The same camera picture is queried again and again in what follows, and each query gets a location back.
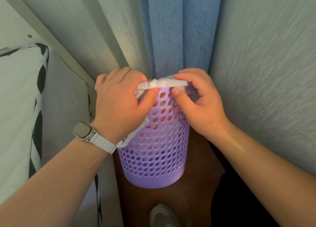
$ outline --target blue curtain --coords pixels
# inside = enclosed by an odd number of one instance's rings
[[[153,78],[208,71],[221,0],[138,0]]]

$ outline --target forearm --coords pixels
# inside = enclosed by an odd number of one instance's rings
[[[227,123],[209,138],[281,226],[314,226],[316,178]]]
[[[0,206],[0,226],[70,226],[107,155],[74,139]]]

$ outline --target smartwatch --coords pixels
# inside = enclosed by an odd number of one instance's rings
[[[74,126],[72,133],[79,139],[88,141],[110,154],[113,154],[116,149],[116,145],[99,135],[92,126],[84,123],[83,121],[80,121]]]

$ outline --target mattress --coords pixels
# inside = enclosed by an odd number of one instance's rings
[[[73,138],[72,127],[89,123],[85,83],[50,47],[37,43],[0,56],[0,204]],[[98,177],[72,226],[101,226]]]

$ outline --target watch face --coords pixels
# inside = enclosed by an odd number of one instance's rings
[[[90,135],[91,131],[92,131],[91,126],[80,121],[77,125],[75,125],[72,132],[80,139],[85,139]]]

